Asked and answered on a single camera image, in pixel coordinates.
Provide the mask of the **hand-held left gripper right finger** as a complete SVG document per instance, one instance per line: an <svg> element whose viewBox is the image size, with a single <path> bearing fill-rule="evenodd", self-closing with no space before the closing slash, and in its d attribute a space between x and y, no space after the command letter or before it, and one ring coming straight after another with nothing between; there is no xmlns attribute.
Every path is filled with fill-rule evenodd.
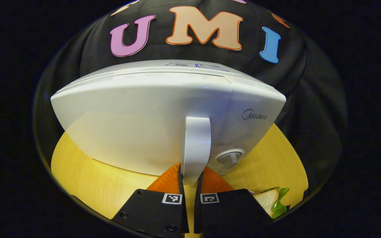
<svg viewBox="0 0 381 238"><path fill-rule="evenodd" d="M202 238L258 238L272 221L247 189L234 189L205 167L195 191L195 234Z"/></svg>

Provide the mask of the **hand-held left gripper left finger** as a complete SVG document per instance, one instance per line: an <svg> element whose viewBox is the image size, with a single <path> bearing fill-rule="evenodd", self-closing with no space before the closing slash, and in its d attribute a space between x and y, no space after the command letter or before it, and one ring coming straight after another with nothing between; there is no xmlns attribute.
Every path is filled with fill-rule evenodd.
<svg viewBox="0 0 381 238"><path fill-rule="evenodd" d="M146 189L136 189L112 219L153 238L183 238L189 233L186 196L177 163Z"/></svg>

